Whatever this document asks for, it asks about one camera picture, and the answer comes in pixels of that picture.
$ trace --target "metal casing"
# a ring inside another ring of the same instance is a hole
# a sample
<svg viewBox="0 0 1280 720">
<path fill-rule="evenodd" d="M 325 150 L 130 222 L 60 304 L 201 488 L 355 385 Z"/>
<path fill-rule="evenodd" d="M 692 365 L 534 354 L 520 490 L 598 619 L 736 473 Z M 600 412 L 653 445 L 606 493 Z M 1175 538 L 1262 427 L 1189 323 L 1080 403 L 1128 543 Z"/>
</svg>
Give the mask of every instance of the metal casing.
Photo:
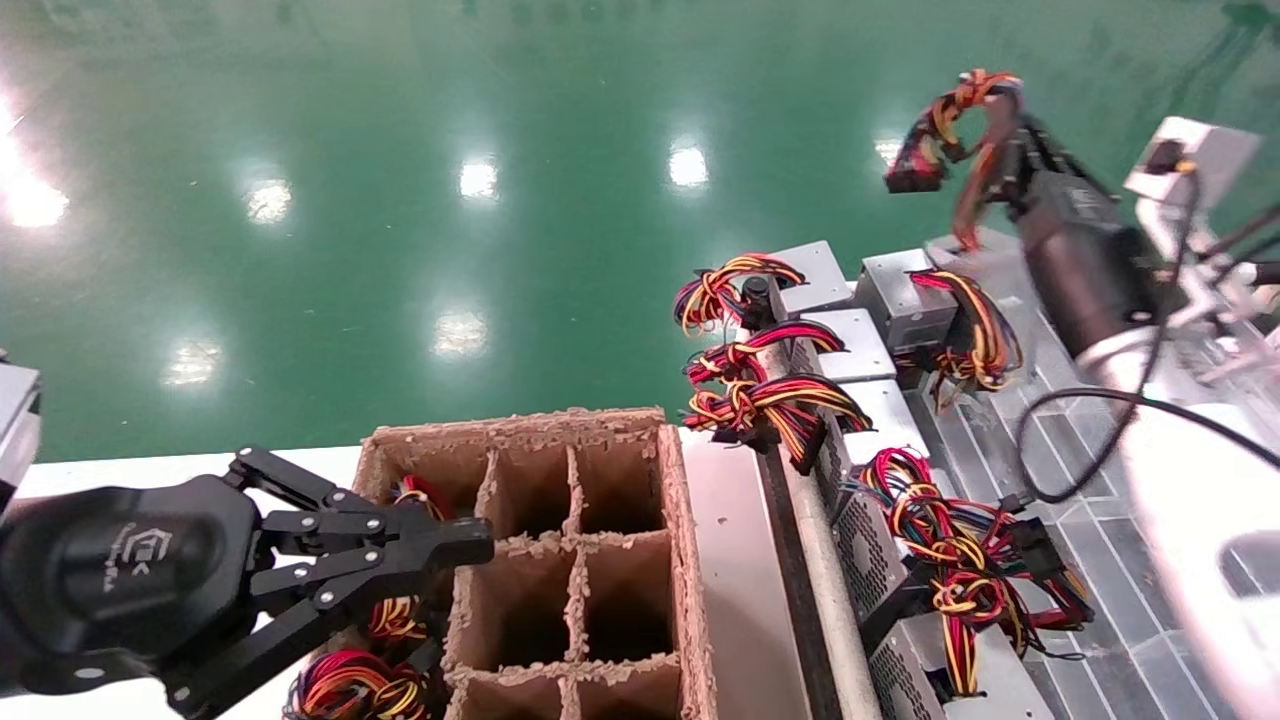
<svg viewBox="0 0 1280 720">
<path fill-rule="evenodd" d="M 910 272 L 932 268 L 933 263 L 923 250 L 904 250 L 863 260 L 854 304 L 870 313 L 884 346 L 893 355 L 937 345 L 951 328 L 956 315 L 955 299 L 922 288 L 908 277 Z"/>
<path fill-rule="evenodd" d="M 937 614 L 900 621 L 870 656 L 884 720 L 1028 720 L 1053 717 L 998 626 L 978 633 L 978 697 L 938 701 L 927 671 L 946 666 Z"/>
</svg>

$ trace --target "gray tiled surface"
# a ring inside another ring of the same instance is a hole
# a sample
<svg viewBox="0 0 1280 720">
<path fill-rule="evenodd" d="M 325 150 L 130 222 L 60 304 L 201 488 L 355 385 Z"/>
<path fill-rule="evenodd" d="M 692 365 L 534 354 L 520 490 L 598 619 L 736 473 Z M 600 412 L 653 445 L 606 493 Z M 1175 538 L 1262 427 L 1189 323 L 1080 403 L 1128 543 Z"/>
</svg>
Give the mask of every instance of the gray tiled surface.
<svg viewBox="0 0 1280 720">
<path fill-rule="evenodd" d="M 934 414 L 929 398 L 910 397 L 913 415 L 927 442 L 942 441 L 933 461 L 946 464 L 974 500 L 995 500 L 1015 488 L 1012 432 L 1027 397 L 1051 388 L 1047 377 L 1066 363 L 1057 343 L 1033 333 L 1034 373 L 1024 386 L 997 396 L 969 400 Z M 1101 404 L 1075 405 L 1038 418 L 1027 438 L 1028 465 L 1046 488 L 1064 488 L 1092 457 L 1114 427 Z M 1171 638 L 1179 625 L 1161 594 L 1151 559 L 1133 521 L 1123 470 L 1108 464 L 1103 477 L 1059 506 L 1034 503 L 1050 523 L 1064 556 L 1079 569 L 1097 611 L 1080 633 L 1046 633 L 1056 653 L 1084 655 L 1083 661 L 1029 653 L 1027 669 L 1056 717 L 1070 720 L 1204 720 L 1231 717 L 1194 657 L 1179 652 Z M 1238 569 L 1242 583 L 1249 577 Z"/>
</svg>

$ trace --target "robotic arm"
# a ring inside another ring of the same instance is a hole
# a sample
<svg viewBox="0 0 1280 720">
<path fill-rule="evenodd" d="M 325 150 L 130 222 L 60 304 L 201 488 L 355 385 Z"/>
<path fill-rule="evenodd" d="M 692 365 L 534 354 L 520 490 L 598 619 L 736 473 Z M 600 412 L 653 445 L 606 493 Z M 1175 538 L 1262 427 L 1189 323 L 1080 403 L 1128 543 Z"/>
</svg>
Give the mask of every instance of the robotic arm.
<svg viewBox="0 0 1280 720">
<path fill-rule="evenodd" d="M 988 129 L 974 150 L 964 151 L 950 123 L 977 105 L 986 108 Z M 1280 368 L 1274 350 L 1248 325 L 1251 309 L 1225 295 L 1225 273 L 1208 263 L 1185 265 L 1192 251 L 1204 254 L 1190 242 L 1202 222 L 1197 213 L 1208 205 L 1204 196 L 1225 191 L 1235 172 L 1228 168 L 1248 156 L 1243 149 L 1256 143 L 1252 137 L 1181 118 L 1166 120 L 1128 183 L 1144 196 L 1138 204 L 1144 233 L 1120 217 L 1119 199 L 1024 111 L 1016 78 L 974 70 L 922 114 L 884 179 L 890 192 L 932 192 L 946 176 L 934 147 L 952 160 L 975 155 L 956 209 L 954 229 L 961 246 L 978 250 L 972 232 L 977 215 L 986 205 L 1005 205 L 1059 340 L 1083 375 L 1112 391 L 1094 396 L 1138 393 L 1184 411 L 1175 418 L 1167 406 L 1130 406 L 1121 418 L 1116 455 L 1181 626 L 1233 708 L 1242 717 L 1262 719 L 1274 717 L 1280 706 L 1280 596 L 1236 592 L 1224 568 L 1242 553 L 1280 553 L 1280 474 L 1276 455 L 1265 447 L 1276 445 L 1280 396 L 1263 387 L 1242 400 L 1197 375 L 1166 347 L 1170 328 L 1180 340 L 1212 345 L 1230 327 L 1239 331 L 1236 338 L 1249 336 L 1239 343 L 1242 356 L 1228 363 L 1235 373 Z M 1179 232 L 1170 229 L 1175 225 Z M 1053 396 L 1089 393 L 1055 392 L 1028 413 Z M 1225 437 L 1231 430 L 1244 436 L 1243 443 Z M 1262 442 L 1242 447 L 1252 441 Z M 1213 492 L 1206 482 L 1229 487 Z M 1037 495 L 1056 502 L 1074 489 Z"/>
<path fill-rule="evenodd" d="M 29 427 L 5 438 L 9 496 L 38 439 Z M 251 488 L 298 510 L 262 518 Z M 275 552 L 317 560 L 276 566 Z M 220 477 L 23 503 L 0 523 L 0 697 L 151 675 L 175 712 L 209 720 L 383 598 L 492 557 L 484 520 L 378 506 L 253 447 Z M 261 612 L 271 620 L 255 629 Z"/>
</svg>

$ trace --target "metal plate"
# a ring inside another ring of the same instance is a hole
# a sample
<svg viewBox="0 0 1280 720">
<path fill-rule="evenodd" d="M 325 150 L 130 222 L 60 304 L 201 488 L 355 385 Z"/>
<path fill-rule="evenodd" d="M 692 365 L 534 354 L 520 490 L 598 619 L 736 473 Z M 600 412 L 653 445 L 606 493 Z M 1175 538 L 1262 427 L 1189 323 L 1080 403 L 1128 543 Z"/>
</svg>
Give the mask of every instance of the metal plate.
<svg viewBox="0 0 1280 720">
<path fill-rule="evenodd" d="M 895 380 L 870 380 L 840 386 L 863 409 L 876 427 L 874 432 L 845 433 L 845 451 L 855 466 L 870 462 L 886 447 L 913 447 L 929 456 L 929 448 L 911 419 L 906 398 Z"/>
<path fill-rule="evenodd" d="M 827 313 L 805 313 L 803 320 L 813 320 L 828 328 L 844 341 L 844 352 L 824 352 L 818 355 L 818 366 L 823 375 L 836 383 L 860 380 L 881 380 L 897 375 L 893 359 L 884 350 L 884 342 L 876 332 L 876 324 L 867 310 L 831 310 Z"/>
<path fill-rule="evenodd" d="M 845 273 L 826 240 L 788 247 L 769 254 L 790 264 L 805 277 L 805 283 L 778 291 L 769 283 L 773 311 L 780 320 L 799 318 L 801 313 L 850 307 L 854 293 L 845 283 Z"/>
</svg>

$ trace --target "wire harness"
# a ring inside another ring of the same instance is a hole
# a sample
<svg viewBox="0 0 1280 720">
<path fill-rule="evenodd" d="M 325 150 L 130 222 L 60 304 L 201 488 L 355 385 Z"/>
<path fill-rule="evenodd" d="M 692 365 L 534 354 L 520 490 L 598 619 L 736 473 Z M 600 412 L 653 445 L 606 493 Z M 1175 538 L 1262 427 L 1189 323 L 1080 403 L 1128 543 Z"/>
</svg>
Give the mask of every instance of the wire harness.
<svg viewBox="0 0 1280 720">
<path fill-rule="evenodd" d="M 719 345 L 695 355 L 685 365 L 685 377 L 695 386 L 719 379 L 760 382 L 764 379 L 764 368 L 756 355 L 786 340 L 809 340 L 818 352 L 845 350 L 845 342 L 827 325 L 813 320 L 787 320 L 760 331 L 746 341 Z"/>
<path fill-rule="evenodd" d="M 891 193 L 936 192 L 947 177 L 945 160 L 961 163 L 974 158 L 956 201 L 951 232 L 966 251 L 978 249 L 978 220 L 988 197 L 988 181 L 998 164 L 998 149 L 1014 129 L 1023 110 L 1023 81 L 1011 73 L 988 73 L 975 68 L 960 76 L 960 83 L 940 95 L 920 113 L 902 147 L 884 173 Z M 983 105 L 987 128 L 973 147 L 965 147 L 955 123 L 966 110 Z"/>
<path fill-rule="evenodd" d="M 1018 520 L 1023 498 L 998 506 L 943 497 L 928 462 L 910 448 L 886 448 L 856 475 L 841 483 L 832 524 L 865 493 L 883 509 L 895 538 L 932 569 L 929 605 L 941 615 L 947 676 L 955 696 L 979 693 L 977 633 L 998 624 L 1019 657 L 1028 648 L 1050 657 L 1039 630 L 1079 630 L 1093 619 L 1087 592 L 1075 571 L 1053 548 L 1038 519 Z M 1032 612 L 1014 579 L 1043 591 L 1053 609 Z"/>
<path fill-rule="evenodd" d="M 758 451 L 781 441 L 792 462 L 812 466 L 813 441 L 826 432 L 819 409 L 832 411 L 845 432 L 874 429 L 872 419 L 840 386 L 808 374 L 762 383 L 730 380 L 724 395 L 696 389 L 684 423 L 695 430 L 718 430 L 717 439 L 742 442 Z"/>
<path fill-rule="evenodd" d="M 1023 366 L 1023 346 L 996 301 L 973 278 L 957 273 L 908 274 L 920 287 L 954 295 L 963 311 L 941 348 L 922 348 L 895 360 L 901 368 L 937 373 L 929 388 L 936 410 L 948 407 L 963 392 L 997 392 L 1007 387 L 1011 374 Z M 951 395 L 943 396 L 945 382 L 954 386 Z"/>
<path fill-rule="evenodd" d="M 745 305 L 742 293 L 733 284 L 735 279 L 746 275 L 769 275 L 781 287 L 803 284 L 805 278 L 795 268 L 769 258 L 763 252 L 748 252 L 724 263 L 716 270 L 698 270 L 698 279 L 691 281 L 676 293 L 672 310 L 676 324 L 684 328 L 686 336 L 703 334 L 716 322 L 740 323 Z"/>
</svg>

